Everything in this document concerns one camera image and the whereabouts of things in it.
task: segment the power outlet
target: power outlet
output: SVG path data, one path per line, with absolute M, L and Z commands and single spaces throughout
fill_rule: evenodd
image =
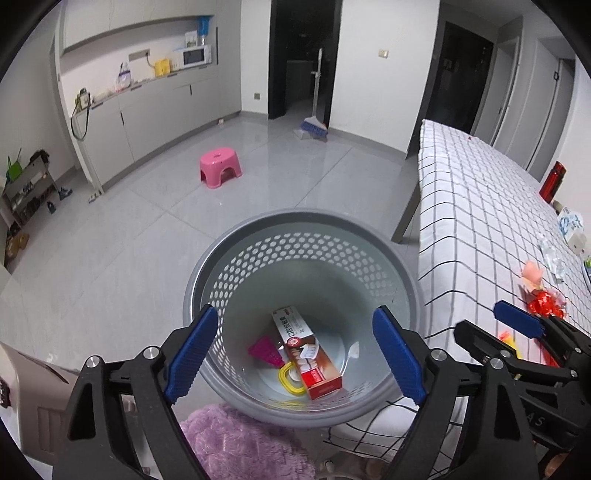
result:
M 129 54 L 129 61 L 140 60 L 150 56 L 150 49 L 138 50 Z

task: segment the perforated basket wall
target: perforated basket wall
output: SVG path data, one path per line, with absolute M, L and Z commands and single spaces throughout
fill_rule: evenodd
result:
M 394 379 L 388 375 L 387 365 L 383 362 L 379 351 L 374 352 L 376 357 L 371 363 L 374 365 L 383 363 L 385 367 L 380 365 L 372 371 L 371 365 L 368 365 L 366 374 L 359 375 L 360 380 L 356 385 L 350 385 L 338 394 L 321 397 L 313 402 L 307 396 L 287 400 L 272 398 L 272 395 L 261 392 L 249 382 L 243 366 L 232 363 L 231 355 L 226 351 L 224 320 L 233 296 L 252 275 L 280 262 L 288 263 L 295 260 L 323 262 L 331 265 L 333 270 L 337 269 L 342 272 L 342 275 L 346 275 L 348 281 L 355 285 L 358 291 L 365 292 L 363 296 L 368 302 L 366 328 L 369 329 L 369 335 L 371 335 L 371 312 L 381 304 L 397 304 L 400 315 L 407 319 L 405 322 L 403 318 L 402 322 L 414 321 L 418 308 L 418 303 L 415 302 L 417 300 L 415 285 L 410 278 L 406 278 L 407 271 L 401 267 L 400 260 L 387 244 L 374 245 L 382 240 L 374 238 L 367 231 L 348 231 L 346 229 L 348 226 L 359 227 L 341 218 L 332 216 L 337 225 L 331 225 L 330 222 L 302 222 L 298 218 L 298 215 L 302 214 L 302 212 L 295 213 L 293 222 L 285 221 L 285 215 L 289 218 L 287 212 L 282 213 L 283 217 L 276 218 L 275 221 L 272 216 L 265 217 L 262 220 L 266 221 L 261 223 L 259 231 L 254 229 L 255 231 L 242 232 L 242 235 L 235 236 L 233 242 L 230 241 L 232 234 L 226 235 L 219 241 L 220 245 L 214 248 L 213 252 L 206 254 L 208 258 L 202 261 L 202 266 L 196 267 L 201 278 L 197 278 L 195 282 L 197 286 L 201 286 L 201 289 L 191 290 L 193 301 L 198 302 L 195 310 L 198 311 L 202 305 L 210 303 L 216 308 L 219 316 L 217 334 L 206 358 L 209 368 L 204 372 L 204 376 L 223 398 L 239 408 L 240 405 L 232 401 L 236 395 L 244 397 L 241 401 L 251 402 L 253 408 L 268 407 L 279 411 L 285 409 L 295 413 L 323 411 L 330 416 L 330 411 L 334 412 L 341 407 L 351 410 L 352 404 L 360 401 L 372 408 L 378 397 L 383 397 L 385 391 L 391 393 L 392 388 L 395 387 Z M 318 220 L 322 220 L 325 216 L 318 215 L 320 215 Z M 253 230 L 250 224 L 243 228 Z M 225 386 L 228 386 L 232 392 L 228 394 L 224 390 Z M 362 414 L 361 411 L 365 408 L 359 405 L 357 410 Z M 252 411 L 247 413 L 273 421 L 266 418 L 264 414 L 253 414 Z M 349 414 L 349 416 L 355 418 L 357 415 Z

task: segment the microwave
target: microwave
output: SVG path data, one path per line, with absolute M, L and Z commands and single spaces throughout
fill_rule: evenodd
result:
M 207 65 L 212 62 L 212 46 L 187 47 L 173 50 L 170 59 L 170 69 L 180 70 L 199 65 Z

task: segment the dark door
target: dark door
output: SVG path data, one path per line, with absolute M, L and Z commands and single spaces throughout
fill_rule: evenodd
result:
M 320 94 L 326 98 L 326 108 L 324 111 L 319 108 L 317 116 L 328 125 L 335 83 L 342 2 L 343 0 L 271 1 L 269 120 L 285 115 L 288 108 L 285 101 L 289 83 L 288 61 L 311 61 L 312 71 L 317 68 L 318 50 L 321 47 L 323 61 Z M 309 84 L 311 97 L 314 76 L 310 74 L 305 81 Z
M 427 118 L 470 133 L 491 66 L 492 42 L 446 22 Z
M 269 120 L 285 115 L 289 7 L 271 2 L 271 41 L 269 42 Z

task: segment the blue broom bristles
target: blue broom bristles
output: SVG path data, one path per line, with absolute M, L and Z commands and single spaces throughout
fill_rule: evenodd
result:
M 320 121 L 315 117 L 311 116 L 306 118 L 301 124 L 300 128 L 305 131 L 309 132 L 312 135 L 317 137 L 326 137 L 326 126 L 321 124 Z

